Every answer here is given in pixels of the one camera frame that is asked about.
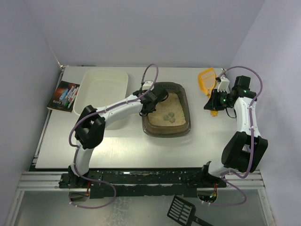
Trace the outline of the yellow litter scoop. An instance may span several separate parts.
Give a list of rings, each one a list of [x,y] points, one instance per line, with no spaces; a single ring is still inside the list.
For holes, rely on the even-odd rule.
[[[212,90],[216,86],[216,73],[214,68],[208,68],[198,75],[200,90],[208,97],[211,97]]]

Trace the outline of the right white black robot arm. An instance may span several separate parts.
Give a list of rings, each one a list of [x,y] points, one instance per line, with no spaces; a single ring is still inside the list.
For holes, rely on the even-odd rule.
[[[232,108],[237,122],[236,132],[225,146],[221,160],[209,161],[202,167],[202,179],[212,184],[219,183],[227,173],[240,172],[247,176],[257,168],[268,147],[257,126],[258,95],[249,89],[250,81],[250,77],[238,76],[231,91],[227,91],[230,82],[222,76],[215,78],[218,87],[207,92],[209,100],[204,109],[216,113]]]

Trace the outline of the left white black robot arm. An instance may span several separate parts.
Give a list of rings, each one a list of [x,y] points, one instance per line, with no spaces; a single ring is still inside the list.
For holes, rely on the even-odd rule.
[[[161,87],[152,90],[138,90],[127,98],[114,104],[94,108],[88,105],[82,111],[77,123],[70,132],[75,134],[76,148],[68,174],[71,181],[77,184],[87,178],[89,163],[93,150],[101,144],[106,127],[129,115],[138,113],[146,116],[156,110],[156,105],[168,97],[168,92]]]

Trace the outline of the brown litter box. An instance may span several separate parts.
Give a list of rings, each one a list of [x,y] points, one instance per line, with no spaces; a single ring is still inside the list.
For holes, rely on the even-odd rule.
[[[159,85],[168,92],[168,97],[156,105],[156,111],[142,117],[144,133],[151,137],[161,138],[185,136],[191,129],[185,89],[182,85],[174,82],[160,82]],[[169,112],[174,113],[174,123],[163,119],[164,115],[168,115]]]

